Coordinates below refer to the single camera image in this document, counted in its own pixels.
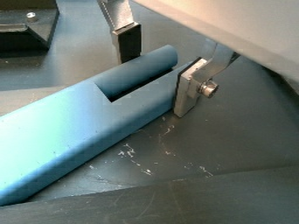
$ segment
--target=scratch marks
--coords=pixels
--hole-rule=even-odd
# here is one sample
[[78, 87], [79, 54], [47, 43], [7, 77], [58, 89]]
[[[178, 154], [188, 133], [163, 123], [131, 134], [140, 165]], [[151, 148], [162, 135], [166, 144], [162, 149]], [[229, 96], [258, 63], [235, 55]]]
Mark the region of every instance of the scratch marks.
[[209, 171], [206, 171], [206, 168], [203, 166], [200, 166], [200, 169], [210, 174], [210, 177], [214, 176]]
[[136, 164], [138, 166], [140, 166], [140, 164], [139, 164], [135, 160], [131, 159], [131, 162], [132, 162], [134, 164]]
[[118, 206], [118, 202], [120, 200], [120, 198], [126, 195], [126, 191], [122, 192], [122, 194], [118, 196], [116, 200], [114, 201], [112, 205], [116, 207]]
[[124, 156], [126, 153], [124, 153], [123, 151], [120, 151], [120, 152], [118, 153], [118, 155], [119, 155], [119, 156]]
[[147, 170], [143, 170], [143, 169], [142, 169], [142, 172], [146, 173], [146, 174], [150, 175], [150, 176], [152, 176], [152, 174], [154, 174], [148, 169], [147, 169]]
[[144, 209], [144, 211], [138, 215], [138, 219], [140, 219], [142, 217], [143, 217], [143, 215], [146, 214], [146, 212], [147, 212], [147, 210], [148, 210], [148, 208], [151, 207], [151, 205], [154, 204], [154, 201], [155, 201], [155, 192], [154, 192], [154, 195], [152, 195], [152, 198], [151, 198], [151, 201], [150, 201], [150, 203], [148, 203], [148, 205], [147, 205], [147, 207], [146, 207], [146, 209]]
[[134, 157], [132, 154], [136, 153], [135, 149], [128, 145], [128, 143], [124, 146], [130, 149], [126, 153], [132, 158]]

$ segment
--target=white scratch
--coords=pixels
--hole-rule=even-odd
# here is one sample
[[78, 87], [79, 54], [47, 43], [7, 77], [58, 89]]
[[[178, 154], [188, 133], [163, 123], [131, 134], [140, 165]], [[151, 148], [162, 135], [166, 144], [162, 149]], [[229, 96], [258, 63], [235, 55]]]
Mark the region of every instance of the white scratch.
[[166, 136], [170, 132], [171, 132], [171, 129], [168, 129], [168, 130], [163, 133], [163, 135]]
[[151, 171], [150, 171], [150, 172], [148, 172], [148, 171], [150, 171], [150, 170], [147, 170], [147, 171], [142, 170], [143, 173], [146, 173], [147, 175], [152, 176]]
[[120, 152], [118, 153], [118, 155], [119, 155], [119, 156], [122, 156], [122, 155], [124, 156], [126, 153], [124, 153], [123, 151], [120, 151]]
[[127, 152], [127, 155], [132, 158], [134, 157], [132, 153], [136, 153], [135, 149], [128, 145], [128, 143], [124, 146], [130, 149], [130, 151]]
[[138, 166], [140, 166], [140, 164], [139, 164], [135, 160], [131, 160], [131, 162], [132, 162], [134, 164], [136, 164]]
[[214, 176], [209, 171], [206, 171], [204, 166], [200, 166], [200, 169], [202, 169], [204, 172], [207, 172], [207, 173], [210, 174], [211, 177]]

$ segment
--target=gray metal surface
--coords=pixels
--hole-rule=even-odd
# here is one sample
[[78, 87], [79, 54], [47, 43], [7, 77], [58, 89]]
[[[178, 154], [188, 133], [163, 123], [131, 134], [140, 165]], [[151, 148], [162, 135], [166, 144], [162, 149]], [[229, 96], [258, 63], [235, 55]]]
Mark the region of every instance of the gray metal surface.
[[115, 31], [135, 22], [128, 0], [115, 0], [108, 2], [98, 0], [98, 4], [106, 16], [111, 31]]
[[0, 207], [3, 224], [287, 223], [299, 219], [299, 167], [192, 177], [159, 185]]
[[294, 84], [299, 93], [297, 0], [135, 0], [229, 46]]
[[[60, 19], [50, 52], [0, 58], [2, 115], [118, 65], [96, 1], [59, 0], [58, 4]], [[143, 24], [143, 53], [171, 44], [179, 52], [179, 66], [203, 55], [200, 34], [138, 4], [131, 6]], [[202, 97], [183, 119], [174, 112], [160, 116], [31, 201], [192, 175], [206, 179], [209, 172], [218, 175], [299, 165], [297, 94], [245, 57], [215, 81], [218, 94], [213, 99]]]

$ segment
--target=silver metal bracket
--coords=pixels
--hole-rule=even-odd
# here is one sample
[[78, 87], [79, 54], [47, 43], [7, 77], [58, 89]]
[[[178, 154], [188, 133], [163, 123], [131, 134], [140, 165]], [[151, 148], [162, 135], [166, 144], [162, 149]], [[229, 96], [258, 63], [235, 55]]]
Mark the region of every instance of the silver metal bracket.
[[119, 64], [135, 59], [142, 52], [142, 25], [135, 22], [128, 0], [98, 0], [116, 47]]
[[192, 109], [200, 95], [209, 98], [214, 96], [219, 85], [213, 81], [213, 77], [239, 57], [225, 45], [217, 44], [211, 47], [213, 57], [209, 60], [198, 58], [180, 72], [174, 106], [174, 113], [179, 117]]

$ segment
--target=hex bolt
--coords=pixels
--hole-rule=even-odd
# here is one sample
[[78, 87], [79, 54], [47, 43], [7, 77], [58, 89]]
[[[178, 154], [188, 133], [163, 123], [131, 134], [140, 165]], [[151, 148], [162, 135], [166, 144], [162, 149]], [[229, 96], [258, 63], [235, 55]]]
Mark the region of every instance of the hex bolt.
[[34, 12], [27, 13], [26, 17], [28, 23], [35, 23], [39, 20]]
[[199, 92], [206, 97], [211, 98], [218, 92], [218, 90], [219, 90], [219, 84], [213, 80], [207, 80], [206, 82], [202, 83]]

